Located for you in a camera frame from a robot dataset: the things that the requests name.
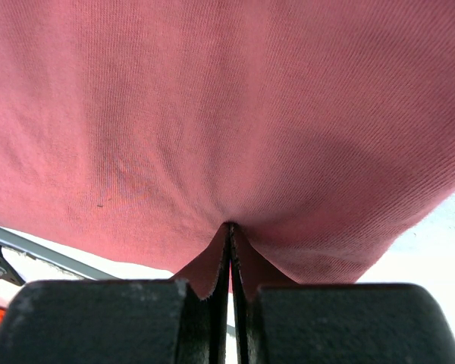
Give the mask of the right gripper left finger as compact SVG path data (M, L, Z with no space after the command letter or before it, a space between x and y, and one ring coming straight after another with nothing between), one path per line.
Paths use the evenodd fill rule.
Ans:
M184 286L177 363L223 363L226 357L230 227L222 224L208 246L172 278Z

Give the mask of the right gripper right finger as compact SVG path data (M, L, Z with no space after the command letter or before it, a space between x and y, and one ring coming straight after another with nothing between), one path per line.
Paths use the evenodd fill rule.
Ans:
M291 287L297 283L260 254L238 224L230 225L229 234L238 362L267 363L268 347L258 292L263 287Z

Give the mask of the red t shirt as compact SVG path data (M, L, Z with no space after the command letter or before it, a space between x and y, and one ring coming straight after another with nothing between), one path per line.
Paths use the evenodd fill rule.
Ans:
M455 1L0 1L2 227L354 282L454 191Z

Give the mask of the aluminium table edge rail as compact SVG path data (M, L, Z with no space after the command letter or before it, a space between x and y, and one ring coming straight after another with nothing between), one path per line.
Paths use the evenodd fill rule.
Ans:
M44 262L58 266L59 268L74 273L82 278L103 281L117 280L118 278L104 271L93 268L90 265L72 259L64 254L58 253L45 246L28 240L22 236L16 235L0 228L0 246L14 249L20 253L26 253L33 258L41 259Z

